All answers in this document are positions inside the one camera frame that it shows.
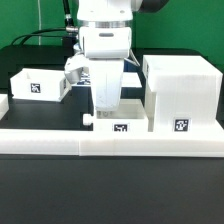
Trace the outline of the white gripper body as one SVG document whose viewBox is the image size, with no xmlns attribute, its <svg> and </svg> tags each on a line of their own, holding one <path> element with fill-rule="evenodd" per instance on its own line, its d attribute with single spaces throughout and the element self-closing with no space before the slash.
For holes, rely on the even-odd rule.
<svg viewBox="0 0 224 224">
<path fill-rule="evenodd" d="M 123 59 L 89 61 L 92 99 L 97 111 L 117 110 L 123 70 Z"/>
</svg>

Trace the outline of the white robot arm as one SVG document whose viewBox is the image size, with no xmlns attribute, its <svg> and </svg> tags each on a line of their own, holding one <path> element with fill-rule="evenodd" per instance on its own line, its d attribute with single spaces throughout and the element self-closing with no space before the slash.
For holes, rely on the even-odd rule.
<svg viewBox="0 0 224 224">
<path fill-rule="evenodd" d="M 72 84 L 83 70 L 89 73 L 97 111 L 115 111 L 119 106 L 124 62 L 131 54 L 133 14 L 155 13 L 168 1 L 78 0 L 78 44 L 64 73 Z"/>
</svg>

